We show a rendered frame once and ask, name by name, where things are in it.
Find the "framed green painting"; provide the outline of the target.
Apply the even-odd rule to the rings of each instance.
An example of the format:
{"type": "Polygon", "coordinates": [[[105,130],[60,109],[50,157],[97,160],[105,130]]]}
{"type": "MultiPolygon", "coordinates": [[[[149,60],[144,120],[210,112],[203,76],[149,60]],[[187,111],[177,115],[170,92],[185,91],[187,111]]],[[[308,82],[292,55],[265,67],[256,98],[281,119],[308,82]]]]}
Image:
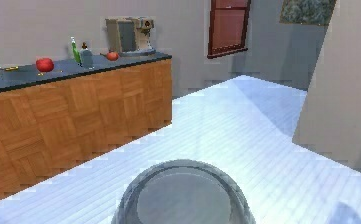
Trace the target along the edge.
{"type": "Polygon", "coordinates": [[[280,22],[328,26],[337,0],[283,0],[280,22]]]}

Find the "wooden kitchen counter dark top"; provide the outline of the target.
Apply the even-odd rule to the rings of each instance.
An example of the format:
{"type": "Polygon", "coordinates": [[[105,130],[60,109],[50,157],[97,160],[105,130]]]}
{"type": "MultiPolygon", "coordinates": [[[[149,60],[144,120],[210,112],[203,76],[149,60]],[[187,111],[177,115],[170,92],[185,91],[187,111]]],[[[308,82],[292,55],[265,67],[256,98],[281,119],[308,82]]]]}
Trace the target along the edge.
{"type": "Polygon", "coordinates": [[[171,56],[0,75],[0,200],[169,125],[171,56]]]}

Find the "red apple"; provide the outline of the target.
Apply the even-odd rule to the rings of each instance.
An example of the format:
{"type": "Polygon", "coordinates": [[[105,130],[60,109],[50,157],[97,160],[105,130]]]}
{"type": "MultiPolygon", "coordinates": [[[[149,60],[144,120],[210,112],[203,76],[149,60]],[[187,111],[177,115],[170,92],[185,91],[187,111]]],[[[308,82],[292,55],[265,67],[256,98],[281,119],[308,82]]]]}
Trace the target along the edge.
{"type": "Polygon", "coordinates": [[[50,58],[40,58],[36,61],[36,68],[40,72],[50,72],[54,69],[54,63],[50,58]]]}

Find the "beige coffee machine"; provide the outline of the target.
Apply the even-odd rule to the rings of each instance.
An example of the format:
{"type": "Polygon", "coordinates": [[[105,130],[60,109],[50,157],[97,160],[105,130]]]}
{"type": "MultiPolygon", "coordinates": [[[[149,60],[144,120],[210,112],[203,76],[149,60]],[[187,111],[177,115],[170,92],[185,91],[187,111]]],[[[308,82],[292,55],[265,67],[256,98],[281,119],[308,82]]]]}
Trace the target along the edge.
{"type": "Polygon", "coordinates": [[[150,43],[154,20],[150,17],[116,17],[105,19],[111,52],[123,57],[147,56],[156,50],[150,43]]]}

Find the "green bottle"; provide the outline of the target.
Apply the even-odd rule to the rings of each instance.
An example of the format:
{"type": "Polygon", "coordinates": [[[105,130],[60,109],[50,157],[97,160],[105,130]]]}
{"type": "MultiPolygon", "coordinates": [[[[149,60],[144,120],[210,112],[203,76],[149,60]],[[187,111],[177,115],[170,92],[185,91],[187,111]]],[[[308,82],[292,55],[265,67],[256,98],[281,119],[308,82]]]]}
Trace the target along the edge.
{"type": "Polygon", "coordinates": [[[80,65],[81,59],[80,59],[80,54],[77,50],[75,38],[73,36],[70,38],[71,38],[71,46],[72,46],[72,52],[73,52],[74,59],[80,65]]]}

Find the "dark red framed window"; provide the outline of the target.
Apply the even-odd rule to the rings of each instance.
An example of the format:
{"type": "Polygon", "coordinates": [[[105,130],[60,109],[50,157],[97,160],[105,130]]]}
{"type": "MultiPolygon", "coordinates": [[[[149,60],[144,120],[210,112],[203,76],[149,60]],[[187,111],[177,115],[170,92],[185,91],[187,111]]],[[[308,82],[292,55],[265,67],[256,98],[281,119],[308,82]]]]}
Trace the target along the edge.
{"type": "Polygon", "coordinates": [[[211,0],[208,59],[247,51],[251,0],[211,0]]]}

